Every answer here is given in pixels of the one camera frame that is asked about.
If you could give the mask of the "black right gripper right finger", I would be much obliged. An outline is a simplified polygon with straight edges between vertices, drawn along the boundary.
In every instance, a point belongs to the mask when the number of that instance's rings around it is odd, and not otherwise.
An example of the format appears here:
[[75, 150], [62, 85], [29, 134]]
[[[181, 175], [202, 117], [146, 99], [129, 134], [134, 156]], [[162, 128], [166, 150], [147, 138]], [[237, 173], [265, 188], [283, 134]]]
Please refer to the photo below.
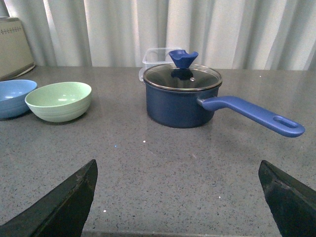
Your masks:
[[261, 161], [258, 176], [280, 234], [283, 237], [314, 237], [315, 190], [266, 160]]

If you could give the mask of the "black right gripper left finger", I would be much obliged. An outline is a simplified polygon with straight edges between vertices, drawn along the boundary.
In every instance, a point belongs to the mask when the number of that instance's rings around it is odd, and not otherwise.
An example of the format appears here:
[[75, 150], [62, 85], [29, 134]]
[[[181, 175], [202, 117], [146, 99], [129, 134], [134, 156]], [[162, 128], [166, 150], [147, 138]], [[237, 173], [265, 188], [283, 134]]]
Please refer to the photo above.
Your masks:
[[2, 237], [79, 237], [98, 177], [95, 159], [0, 227]]

